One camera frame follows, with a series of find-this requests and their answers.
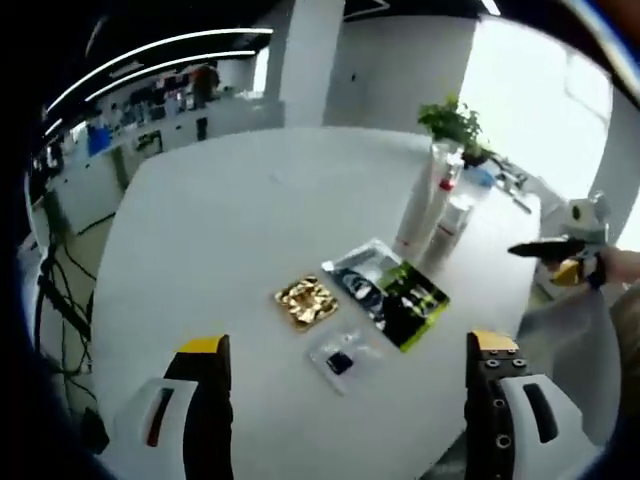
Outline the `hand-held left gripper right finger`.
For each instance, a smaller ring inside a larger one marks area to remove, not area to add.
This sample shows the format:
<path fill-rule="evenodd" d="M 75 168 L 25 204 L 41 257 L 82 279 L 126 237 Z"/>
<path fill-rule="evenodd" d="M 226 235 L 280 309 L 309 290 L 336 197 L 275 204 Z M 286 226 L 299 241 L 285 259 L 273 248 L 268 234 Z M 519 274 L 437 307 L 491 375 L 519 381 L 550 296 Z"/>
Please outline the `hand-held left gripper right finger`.
<path fill-rule="evenodd" d="M 511 337 L 467 334 L 465 385 L 467 479 L 576 479 L 601 454 L 578 406 Z"/>

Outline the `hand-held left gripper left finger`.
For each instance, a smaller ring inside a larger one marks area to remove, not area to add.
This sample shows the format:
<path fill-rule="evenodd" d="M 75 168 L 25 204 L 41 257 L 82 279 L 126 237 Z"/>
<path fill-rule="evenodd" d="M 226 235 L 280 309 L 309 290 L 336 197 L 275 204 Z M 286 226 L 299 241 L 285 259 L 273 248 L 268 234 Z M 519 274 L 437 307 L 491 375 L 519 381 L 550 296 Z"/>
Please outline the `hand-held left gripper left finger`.
<path fill-rule="evenodd" d="M 232 479 L 230 338 L 178 348 L 114 417 L 118 479 Z"/>

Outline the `person's right hand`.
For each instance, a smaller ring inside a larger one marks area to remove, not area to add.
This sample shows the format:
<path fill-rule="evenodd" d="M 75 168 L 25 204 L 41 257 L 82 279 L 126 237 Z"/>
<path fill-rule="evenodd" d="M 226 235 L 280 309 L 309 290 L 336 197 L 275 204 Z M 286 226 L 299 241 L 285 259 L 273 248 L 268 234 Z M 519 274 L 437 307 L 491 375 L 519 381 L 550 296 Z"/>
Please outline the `person's right hand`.
<path fill-rule="evenodd" d="M 631 285 L 639 281 L 640 253 L 607 247 L 601 251 L 608 283 Z"/>

